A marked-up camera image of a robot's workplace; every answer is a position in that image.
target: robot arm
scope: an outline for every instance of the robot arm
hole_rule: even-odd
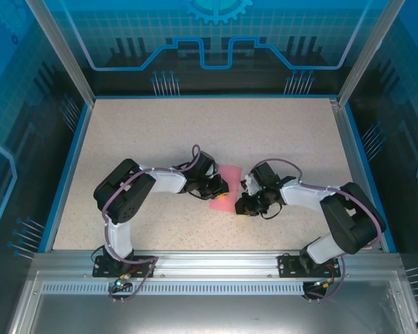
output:
[[[189,164],[183,163],[173,169],[179,169]],[[98,202],[98,209],[102,210],[105,203],[131,176],[146,169],[147,167],[140,166],[131,159],[121,162],[94,191],[93,197]],[[170,173],[158,168],[135,179],[113,200],[107,210],[107,216],[111,221],[109,239],[113,251],[122,258],[130,257],[133,253],[128,221],[138,212],[149,193],[197,191],[199,193],[197,197],[202,200],[227,194],[229,192],[228,184],[220,175],[216,174],[217,170],[218,166],[215,160],[209,154],[201,152],[199,160],[190,170],[182,173]],[[108,245],[105,248],[107,253],[113,257],[108,250]]]
[[[245,192],[235,204],[237,214],[267,214],[270,205],[299,205],[325,216],[330,233],[311,242],[300,252],[306,272],[344,253],[355,254],[374,240],[378,232],[370,217],[354,202],[325,189],[310,188],[294,177],[280,177],[267,164],[255,167],[241,182]],[[377,218],[382,231],[385,223],[360,187],[352,182],[339,188],[358,199]]]

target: pink object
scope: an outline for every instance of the pink object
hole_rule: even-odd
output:
[[[210,200],[209,209],[235,212],[235,202],[237,202],[238,187],[240,186],[240,178],[242,177],[242,169],[237,166],[221,165],[218,173],[223,180],[228,182],[229,193],[226,196]]]

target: transparent wall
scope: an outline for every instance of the transparent wall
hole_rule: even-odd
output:
[[[418,268],[418,0],[405,1],[350,108],[394,243]]]
[[[0,333],[40,242],[83,106],[25,2],[0,1]]]
[[[386,0],[48,0],[96,95],[337,94]]]

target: beige work surface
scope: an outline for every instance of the beige work surface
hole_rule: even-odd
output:
[[[268,157],[291,160],[304,181],[343,185],[350,170],[328,99],[218,98],[98,100],[54,242],[54,249],[104,243],[95,187],[124,159],[170,167],[190,161],[195,143],[218,164],[249,172]],[[271,163],[280,177],[297,176]],[[131,220],[136,249],[300,249],[328,231],[322,214],[285,206],[269,221],[209,209],[188,194],[152,193]]]

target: blue gear graphic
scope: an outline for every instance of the blue gear graphic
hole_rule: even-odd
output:
[[[245,8],[252,5],[252,0],[183,0],[183,5],[187,14],[203,19],[205,24],[221,21],[227,24],[230,19],[237,19],[238,14],[245,14]]]
[[[24,0],[0,0],[0,19],[14,35],[26,24],[26,4]]]

